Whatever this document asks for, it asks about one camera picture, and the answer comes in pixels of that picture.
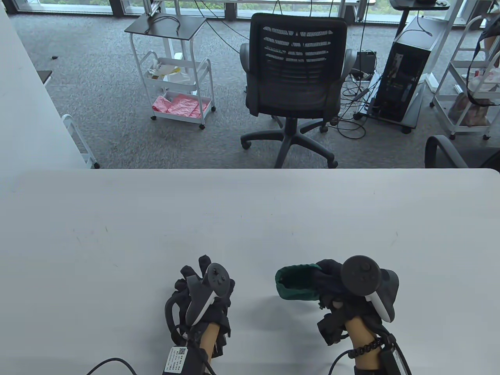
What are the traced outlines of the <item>person's right hand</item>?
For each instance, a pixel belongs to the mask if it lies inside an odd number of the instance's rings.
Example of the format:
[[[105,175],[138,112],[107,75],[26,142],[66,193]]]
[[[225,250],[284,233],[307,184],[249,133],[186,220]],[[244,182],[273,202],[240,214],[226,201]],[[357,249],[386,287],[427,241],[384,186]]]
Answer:
[[[341,280],[342,264],[332,259],[324,259],[316,263],[312,280],[314,290],[318,294],[321,309],[330,312],[318,323],[318,330],[327,343],[339,343],[347,332],[353,344],[353,351],[360,357],[368,352],[375,352],[384,342],[374,333],[371,326],[381,325],[382,319],[373,304],[364,296],[354,295]]]

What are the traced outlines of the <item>person's left hand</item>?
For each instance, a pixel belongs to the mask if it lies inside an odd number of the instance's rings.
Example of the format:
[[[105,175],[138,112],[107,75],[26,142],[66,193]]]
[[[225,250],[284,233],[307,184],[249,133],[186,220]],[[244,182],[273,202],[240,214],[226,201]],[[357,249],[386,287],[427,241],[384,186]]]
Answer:
[[[203,255],[198,259],[199,272],[191,266],[181,268],[168,303],[179,309],[175,324],[171,307],[165,307],[165,319],[173,342],[183,345],[196,341],[209,359],[221,357],[231,335],[228,310],[235,281],[227,270]]]

